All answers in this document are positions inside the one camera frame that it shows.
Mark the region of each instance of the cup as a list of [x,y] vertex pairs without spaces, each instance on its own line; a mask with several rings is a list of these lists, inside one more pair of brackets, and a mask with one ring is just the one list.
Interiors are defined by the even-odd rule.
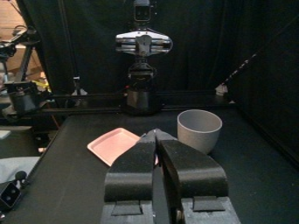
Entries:
[[190,109],[177,115],[177,139],[194,150],[208,154],[218,140],[220,118],[209,111]]

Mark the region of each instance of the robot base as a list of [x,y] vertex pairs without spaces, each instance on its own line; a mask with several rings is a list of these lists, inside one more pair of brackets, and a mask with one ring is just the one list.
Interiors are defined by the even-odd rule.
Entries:
[[160,111],[162,104],[154,92],[128,89],[125,103],[120,105],[120,108],[129,115],[145,116]]

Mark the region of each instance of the black tabletop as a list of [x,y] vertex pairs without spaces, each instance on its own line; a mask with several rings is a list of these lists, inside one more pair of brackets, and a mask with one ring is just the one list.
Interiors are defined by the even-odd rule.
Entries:
[[[299,172],[233,108],[210,110],[222,121],[210,157],[228,176],[228,196],[241,223],[299,220]],[[176,137],[180,111],[69,116],[30,174],[22,200],[3,223],[100,223],[108,166],[88,143],[112,129]]]

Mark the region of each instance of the gray cup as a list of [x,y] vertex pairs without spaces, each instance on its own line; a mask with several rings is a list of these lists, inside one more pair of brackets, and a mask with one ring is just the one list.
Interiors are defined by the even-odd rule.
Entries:
[[177,139],[208,154],[218,140],[221,120],[209,111],[190,109],[177,115]]

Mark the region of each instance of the paper cup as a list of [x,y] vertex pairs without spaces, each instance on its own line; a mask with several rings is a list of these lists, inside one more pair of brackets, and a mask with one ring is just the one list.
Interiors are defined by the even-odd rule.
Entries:
[[190,109],[177,115],[177,139],[208,154],[218,140],[220,118],[209,111]]

